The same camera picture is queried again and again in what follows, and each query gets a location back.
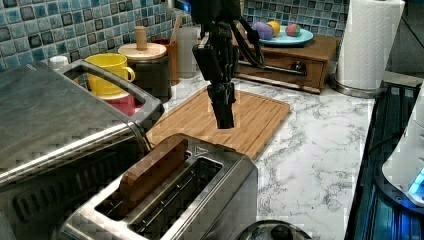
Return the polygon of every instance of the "toaster slot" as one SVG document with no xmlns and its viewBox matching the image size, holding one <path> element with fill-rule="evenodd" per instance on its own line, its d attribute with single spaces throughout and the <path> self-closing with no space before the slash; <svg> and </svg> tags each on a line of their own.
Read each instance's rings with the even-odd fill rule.
<svg viewBox="0 0 424 240">
<path fill-rule="evenodd" d="M 150 239 L 160 239 L 193 203 L 199 194 L 222 168 L 219 163 L 206 158 L 198 158 L 187 174 L 181 176 L 173 190 L 157 201 L 153 209 L 143 214 L 141 220 L 130 225 L 139 235 Z"/>
<path fill-rule="evenodd" d="M 191 156 L 191 153 L 186 151 L 184 153 L 184 160 L 187 160 Z M 101 204 L 96 206 L 96 211 L 102 213 L 108 218 L 121 221 L 126 217 L 120 212 L 120 206 L 122 204 L 122 196 L 119 189 L 113 192 L 108 198 L 106 198 Z"/>
</svg>

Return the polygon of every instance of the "blue tile backsplash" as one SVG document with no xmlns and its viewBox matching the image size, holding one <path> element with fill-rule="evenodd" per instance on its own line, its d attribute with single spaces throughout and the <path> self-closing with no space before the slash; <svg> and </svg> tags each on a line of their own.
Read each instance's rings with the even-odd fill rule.
<svg viewBox="0 0 424 240">
<path fill-rule="evenodd" d="M 169 38 L 174 21 L 159 0 L 0 0 L 0 71 L 116 50 L 135 42 L 135 26 L 147 28 L 148 41 Z"/>
<path fill-rule="evenodd" d="M 261 0 L 245 2 L 254 24 L 282 25 L 341 37 L 349 3 L 345 0 Z M 135 26 L 147 27 L 148 40 L 169 38 L 175 13 L 159 0 L 0 0 L 0 71 L 66 55 L 71 61 L 135 42 Z M 190 25 L 190 17 L 183 19 Z"/>
</svg>

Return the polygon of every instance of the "toaster oven handle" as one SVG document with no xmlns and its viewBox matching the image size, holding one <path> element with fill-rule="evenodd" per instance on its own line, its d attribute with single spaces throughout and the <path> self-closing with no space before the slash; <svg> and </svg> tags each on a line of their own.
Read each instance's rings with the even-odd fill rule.
<svg viewBox="0 0 424 240">
<path fill-rule="evenodd" d="M 131 118 L 135 121 L 137 126 L 142 127 L 145 132 L 152 128 L 164 113 L 163 105 L 159 99 L 143 91 L 136 85 L 125 81 L 121 77 L 105 71 L 103 68 L 93 65 L 83 59 L 62 67 L 60 72 L 70 79 L 74 79 L 83 73 L 90 73 L 115 84 L 131 94 L 143 104 L 142 110 L 137 111 Z"/>
</svg>

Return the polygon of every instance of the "yellow mug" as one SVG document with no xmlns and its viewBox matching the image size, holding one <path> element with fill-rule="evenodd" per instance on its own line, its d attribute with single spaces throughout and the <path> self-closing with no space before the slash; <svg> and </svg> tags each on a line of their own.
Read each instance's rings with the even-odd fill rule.
<svg viewBox="0 0 424 240">
<path fill-rule="evenodd" d="M 127 67 L 127 58 L 116 53 L 102 53 L 85 59 L 87 62 L 99 66 L 115 75 L 132 82 L 135 79 L 134 71 Z M 91 91 L 96 95 L 114 95 L 124 92 L 121 88 L 100 77 L 88 74 L 88 83 Z"/>
</svg>

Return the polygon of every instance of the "egg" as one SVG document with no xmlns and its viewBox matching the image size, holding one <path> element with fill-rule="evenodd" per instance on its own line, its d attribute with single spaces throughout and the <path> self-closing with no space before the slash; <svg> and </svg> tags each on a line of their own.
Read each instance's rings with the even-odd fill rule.
<svg viewBox="0 0 424 240">
<path fill-rule="evenodd" d="M 274 37 L 274 29 L 269 24 L 257 22 L 252 28 L 253 30 L 258 31 L 260 39 L 271 40 Z"/>
<path fill-rule="evenodd" d="M 287 34 L 287 36 L 290 36 L 290 37 L 300 36 L 300 26 L 297 25 L 296 23 L 290 24 L 286 28 L 286 34 Z"/>
<path fill-rule="evenodd" d="M 274 29 L 274 37 L 276 37 L 280 33 L 280 24 L 277 21 L 269 21 L 268 24 Z"/>
</svg>

